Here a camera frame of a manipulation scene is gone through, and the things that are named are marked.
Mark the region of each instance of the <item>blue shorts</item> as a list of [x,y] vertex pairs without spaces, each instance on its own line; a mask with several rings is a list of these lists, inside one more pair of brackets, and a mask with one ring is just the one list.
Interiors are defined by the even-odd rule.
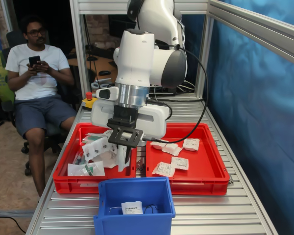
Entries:
[[47,130],[46,122],[60,127],[61,123],[76,116],[76,111],[60,95],[38,99],[15,100],[15,125],[18,133],[25,138],[25,133],[33,128]]

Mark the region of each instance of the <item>smartphone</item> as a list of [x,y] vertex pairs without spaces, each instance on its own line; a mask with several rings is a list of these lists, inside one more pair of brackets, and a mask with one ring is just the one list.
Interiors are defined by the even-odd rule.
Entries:
[[29,57],[28,60],[29,60],[30,67],[32,68],[33,65],[37,65],[37,61],[40,61],[40,56],[37,55],[37,56]]

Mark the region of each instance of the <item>red button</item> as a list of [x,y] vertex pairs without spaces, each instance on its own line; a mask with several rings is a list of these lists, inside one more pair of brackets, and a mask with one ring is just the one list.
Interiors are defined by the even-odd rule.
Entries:
[[93,99],[93,93],[92,92],[87,92],[86,93],[86,99],[87,100],[92,100]]

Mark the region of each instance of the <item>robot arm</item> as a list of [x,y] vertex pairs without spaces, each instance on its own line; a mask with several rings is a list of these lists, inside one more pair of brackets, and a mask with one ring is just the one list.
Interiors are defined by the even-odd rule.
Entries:
[[[136,21],[136,29],[152,32],[155,40],[168,45],[179,44],[184,47],[184,25],[181,13],[174,8],[173,0],[130,0],[127,4],[128,17]],[[118,64],[117,48],[114,61]],[[153,66],[150,83],[166,88],[176,88],[184,82],[187,72],[187,57],[185,52],[169,47],[169,50],[154,50]]]
[[127,155],[143,135],[162,138],[166,133],[169,109],[147,104],[150,84],[175,88],[184,81],[187,70],[183,51],[155,48],[155,39],[184,47],[184,27],[173,16],[173,0],[130,0],[128,14],[139,29],[123,33],[114,55],[116,85],[97,90],[91,116],[93,125],[113,130],[109,142],[127,146]]

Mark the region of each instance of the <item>black hair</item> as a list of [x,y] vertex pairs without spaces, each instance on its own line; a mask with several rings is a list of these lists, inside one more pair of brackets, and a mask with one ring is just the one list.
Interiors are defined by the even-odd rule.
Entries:
[[46,28],[46,24],[45,24],[44,20],[41,19],[39,16],[35,16],[35,15],[25,16],[20,21],[20,29],[21,29],[22,33],[27,34],[27,26],[33,22],[39,22],[42,24],[42,26],[44,28]]

